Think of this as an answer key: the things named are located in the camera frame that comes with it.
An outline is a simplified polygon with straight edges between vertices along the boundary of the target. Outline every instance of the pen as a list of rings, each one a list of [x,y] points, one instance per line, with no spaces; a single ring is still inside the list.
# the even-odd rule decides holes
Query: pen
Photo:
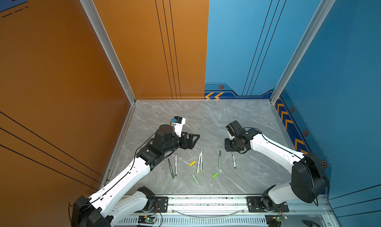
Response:
[[[218,169],[221,172],[221,150],[219,151],[219,157],[218,157]]]
[[[233,164],[234,164],[234,169],[237,169],[236,167],[236,159],[234,158],[234,153],[232,152],[232,155],[233,155]]]
[[[202,150],[201,150],[200,171],[202,172]]]
[[[169,169],[171,170],[172,178],[174,178],[173,170],[172,170],[172,166],[171,166],[171,162],[169,161],[169,158],[168,158],[168,163],[169,163]]]
[[[199,167],[200,167],[200,160],[201,160],[201,153],[198,155],[197,174],[198,174]]]
[[[177,176],[177,154],[174,155],[174,175]]]

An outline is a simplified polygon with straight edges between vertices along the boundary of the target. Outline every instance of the robotic arm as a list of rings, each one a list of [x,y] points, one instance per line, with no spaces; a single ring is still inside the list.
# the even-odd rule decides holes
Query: robotic arm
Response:
[[[167,157],[166,153],[174,152],[178,148],[194,147],[200,135],[182,132],[185,124],[182,117],[175,116],[173,123],[174,127],[160,125],[155,137],[150,139],[134,160],[101,190],[87,199],[81,196],[74,202],[72,227],[113,226],[135,211],[150,211],[153,208],[155,194],[147,187],[141,187],[129,198],[118,201],[137,181],[163,161]]]
[[[274,211],[279,204],[294,199],[312,203],[329,186],[329,179],[313,153],[303,154],[278,144],[262,134],[259,129],[245,130],[233,121],[226,126],[229,139],[225,139],[225,149],[230,152],[253,149],[286,168],[292,175],[291,183],[273,185],[262,194],[262,204],[266,211]]]

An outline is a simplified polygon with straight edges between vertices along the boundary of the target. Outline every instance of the yellow chevron arrow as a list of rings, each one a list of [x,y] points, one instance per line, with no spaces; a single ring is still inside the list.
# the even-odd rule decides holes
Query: yellow chevron arrow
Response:
[[[293,122],[292,120],[287,120],[287,119],[286,119],[286,123],[285,123],[286,129],[287,129],[287,124],[288,124],[288,123],[293,124],[294,122]]]
[[[282,121],[283,121],[283,115],[288,115],[288,113],[286,111],[282,111],[281,114],[282,114],[281,118],[282,118]]]
[[[215,96],[216,99],[219,99],[218,97],[221,96],[223,92],[219,93],[217,96]]]
[[[284,106],[284,105],[283,105],[283,104],[280,104],[280,103],[278,104],[278,113],[279,113],[279,106]]]
[[[297,146],[298,146],[298,143],[300,143],[300,144],[303,144],[303,145],[304,145],[304,143],[303,143],[303,141],[302,141],[302,140],[299,140],[299,139],[295,139],[295,150],[296,150],[296,151],[298,151],[298,148],[297,148]]]
[[[205,96],[205,98],[210,99],[209,96],[212,95],[214,92],[209,93],[209,95]]]

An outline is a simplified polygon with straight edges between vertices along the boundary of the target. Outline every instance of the orange wall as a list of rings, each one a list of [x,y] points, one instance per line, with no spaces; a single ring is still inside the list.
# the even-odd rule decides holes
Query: orange wall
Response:
[[[137,99],[202,99],[209,0],[93,0]]]
[[[29,0],[0,13],[0,33],[0,111],[94,170],[0,113],[2,225],[69,226],[68,203],[98,189],[130,104],[79,0]]]

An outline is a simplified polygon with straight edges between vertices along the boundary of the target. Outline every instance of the gray marble tabletop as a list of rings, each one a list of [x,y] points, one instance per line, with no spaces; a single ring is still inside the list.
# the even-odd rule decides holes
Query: gray marble tabletop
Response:
[[[225,126],[237,120],[243,127],[259,128],[270,139],[287,145],[269,101],[138,101],[128,128],[112,177],[121,172],[132,160],[134,152],[162,124],[169,124],[175,115],[186,118],[183,131],[200,134],[195,147],[178,149],[169,157],[174,171],[177,154],[178,174],[173,179],[165,159],[148,175],[138,181],[127,194],[146,186],[155,194],[214,194],[262,193],[274,184],[290,182],[291,174],[265,155],[248,151],[235,153],[237,168],[233,167],[232,153],[224,149],[229,135]],[[197,172],[199,152],[203,152],[203,171]],[[218,155],[221,150],[221,169]],[[197,185],[192,174],[200,182]]]

